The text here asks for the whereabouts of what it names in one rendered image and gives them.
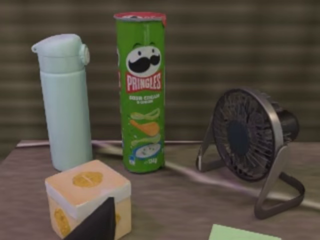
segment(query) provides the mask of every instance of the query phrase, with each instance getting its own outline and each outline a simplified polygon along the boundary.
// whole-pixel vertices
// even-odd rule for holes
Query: desk fan
[[[206,172],[226,166],[247,182],[266,178],[254,207],[256,218],[266,219],[299,206],[304,199],[304,185],[282,172],[288,159],[288,143],[298,133],[297,118],[268,95],[246,87],[230,89],[217,101],[196,167]],[[212,140],[221,159],[204,162]],[[263,203],[278,178],[295,188],[299,196],[265,209]]]

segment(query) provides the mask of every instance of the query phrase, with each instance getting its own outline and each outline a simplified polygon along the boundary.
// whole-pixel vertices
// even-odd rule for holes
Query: fan hub
[[[250,148],[250,138],[246,126],[232,120],[227,126],[227,138],[231,151],[239,156],[247,154]]]

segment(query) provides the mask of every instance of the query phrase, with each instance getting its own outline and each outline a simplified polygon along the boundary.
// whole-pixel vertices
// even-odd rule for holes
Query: corrugated shutter
[[[318,1],[32,0],[0,3],[0,146],[47,138],[31,45],[76,33],[89,46],[92,136],[120,139],[113,14],[167,14],[166,137],[201,140],[217,97],[251,86],[292,110],[300,141],[320,140]]]

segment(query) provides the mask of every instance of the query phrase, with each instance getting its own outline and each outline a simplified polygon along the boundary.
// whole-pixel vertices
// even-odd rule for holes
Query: fan grille
[[[239,178],[266,177],[275,157],[275,136],[263,106],[242,89],[227,91],[213,113],[213,137],[226,166]]]

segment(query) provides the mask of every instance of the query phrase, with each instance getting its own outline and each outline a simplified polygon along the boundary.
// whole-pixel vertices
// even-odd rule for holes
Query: gift box
[[[114,239],[131,231],[131,183],[103,162],[93,160],[50,176],[45,187],[51,225],[60,238],[65,238],[108,198],[114,198]]]

